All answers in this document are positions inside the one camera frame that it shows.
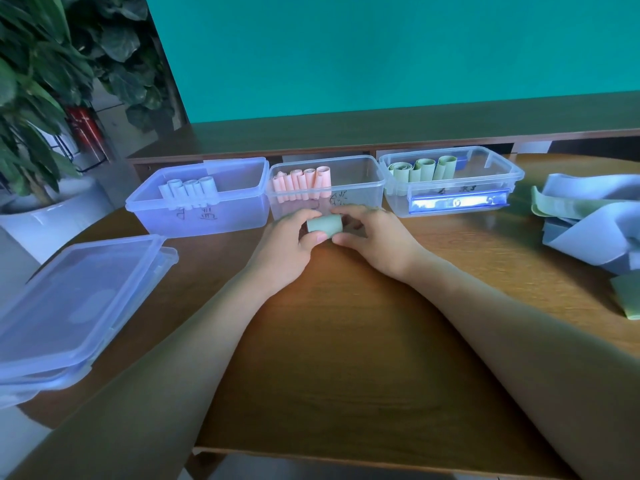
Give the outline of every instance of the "clear plastic box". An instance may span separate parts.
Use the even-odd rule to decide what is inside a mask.
[[[206,160],[194,165],[161,168],[133,192],[125,207],[133,212],[149,233],[167,237],[217,234],[262,227],[269,217],[264,195],[269,164],[265,158]],[[197,180],[212,176],[215,203],[189,201],[202,207],[176,208],[160,194],[159,186],[172,179]]]
[[[146,235],[63,250],[0,311],[0,407],[82,379],[177,252]]]
[[[451,155],[458,159],[454,177],[431,182],[399,182],[389,171],[391,163],[414,164],[421,158],[438,161]],[[398,217],[420,217],[458,212],[493,210],[507,204],[524,171],[498,153],[482,146],[463,146],[441,150],[389,153],[380,157],[387,179],[385,196]]]
[[[289,173],[292,170],[306,170],[327,166],[331,169],[331,188],[324,189],[331,191],[331,197],[320,197],[317,200],[311,195],[322,189],[297,190],[290,192],[276,192],[273,188],[272,178],[279,171]],[[279,219],[286,214],[295,212],[298,209],[317,209],[323,214],[329,214],[329,210],[337,205],[348,203],[358,203],[379,207],[382,204],[382,194],[385,185],[385,177],[375,158],[368,155],[357,155],[353,157],[339,157],[322,160],[311,160],[291,163],[279,163],[269,170],[269,177],[266,185],[266,195],[269,198],[273,218]],[[308,200],[302,199],[305,194]],[[300,199],[278,201],[278,197],[288,198],[299,196]]]

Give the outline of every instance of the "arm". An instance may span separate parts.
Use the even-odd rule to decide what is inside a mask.
[[[54,430],[9,478],[177,478],[244,329],[326,239],[312,232],[298,241],[302,224],[320,215],[305,209],[269,225],[242,272]]]
[[[333,236],[432,302],[585,479],[640,478],[640,362],[423,249],[382,209],[337,207],[367,237]]]

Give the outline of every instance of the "person's left arm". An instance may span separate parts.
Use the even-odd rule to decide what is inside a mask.
[[[311,249],[298,240],[316,210],[270,224],[247,266],[197,313],[53,431],[16,468],[18,479],[175,479],[245,328],[294,281]]]

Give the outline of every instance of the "round wooden table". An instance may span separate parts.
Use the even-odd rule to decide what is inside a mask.
[[[640,173],[640,164],[519,155],[526,177],[510,206],[404,219],[427,249],[508,295],[640,355],[602,269],[542,246],[530,188],[549,173]],[[146,233],[119,209],[76,242]],[[262,229],[171,239],[180,261],[94,364],[66,390],[21,405],[55,428],[151,350],[249,259]],[[331,242],[245,332],[204,421],[197,448],[348,463],[574,478],[448,321],[407,286]]]

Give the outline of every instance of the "person's right hand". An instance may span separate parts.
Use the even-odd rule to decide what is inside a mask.
[[[391,212],[365,205],[343,205],[332,208],[331,212],[360,221],[367,235],[341,232],[335,234],[332,241],[356,250],[374,268],[398,281],[407,282],[418,265],[438,259],[424,249]]]

